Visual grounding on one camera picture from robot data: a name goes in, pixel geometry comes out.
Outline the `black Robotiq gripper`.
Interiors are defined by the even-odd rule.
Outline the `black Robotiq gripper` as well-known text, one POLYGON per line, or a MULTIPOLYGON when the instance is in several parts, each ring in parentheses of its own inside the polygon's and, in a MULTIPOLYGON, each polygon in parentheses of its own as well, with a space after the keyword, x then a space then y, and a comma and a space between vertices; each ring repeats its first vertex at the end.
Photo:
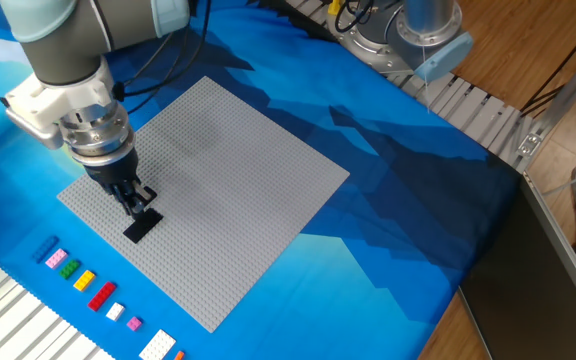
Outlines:
POLYGON ((137 176, 138 155, 132 149, 121 159, 103 166, 88 166, 87 174, 109 194, 114 194, 126 213, 139 219, 156 197, 157 193, 148 186, 142 186, 137 176))

